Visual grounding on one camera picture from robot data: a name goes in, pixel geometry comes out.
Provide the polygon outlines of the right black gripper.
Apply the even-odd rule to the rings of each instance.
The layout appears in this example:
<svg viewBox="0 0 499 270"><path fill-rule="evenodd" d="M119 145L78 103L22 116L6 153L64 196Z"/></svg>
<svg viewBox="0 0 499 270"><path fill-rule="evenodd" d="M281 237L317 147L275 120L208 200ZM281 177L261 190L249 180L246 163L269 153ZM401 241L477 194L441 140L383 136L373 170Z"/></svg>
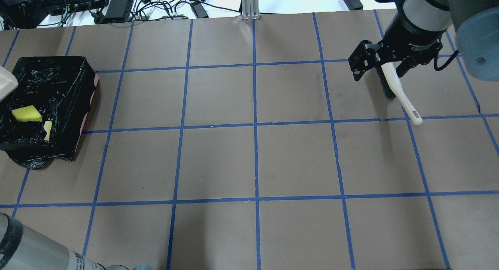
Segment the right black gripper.
<svg viewBox="0 0 499 270"><path fill-rule="evenodd" d="M426 65L442 49L443 30L432 32L414 25L404 13L397 13L378 43L362 40L348 58L355 81L372 68L399 61L399 78L418 65Z"/></svg>

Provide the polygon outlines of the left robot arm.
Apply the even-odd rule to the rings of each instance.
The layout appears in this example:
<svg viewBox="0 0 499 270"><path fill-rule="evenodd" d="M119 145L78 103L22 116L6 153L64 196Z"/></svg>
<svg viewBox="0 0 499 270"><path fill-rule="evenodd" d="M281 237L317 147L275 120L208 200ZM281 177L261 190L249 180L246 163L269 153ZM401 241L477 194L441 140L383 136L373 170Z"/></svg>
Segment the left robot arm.
<svg viewBox="0 0 499 270"><path fill-rule="evenodd" d="M0 268L2 270L126 270L103 266L1 213Z"/></svg>

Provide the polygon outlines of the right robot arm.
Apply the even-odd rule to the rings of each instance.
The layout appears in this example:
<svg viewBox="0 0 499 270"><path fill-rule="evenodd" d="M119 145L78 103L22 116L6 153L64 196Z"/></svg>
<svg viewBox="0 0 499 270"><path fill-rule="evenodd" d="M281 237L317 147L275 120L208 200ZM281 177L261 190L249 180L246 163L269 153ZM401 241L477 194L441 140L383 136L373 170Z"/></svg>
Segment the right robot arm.
<svg viewBox="0 0 499 270"><path fill-rule="evenodd" d="M355 81L382 64L400 61L400 77L438 56L440 39L455 29L455 46L474 78L498 80L498 0L399 0L382 39L363 40L348 58Z"/></svg>

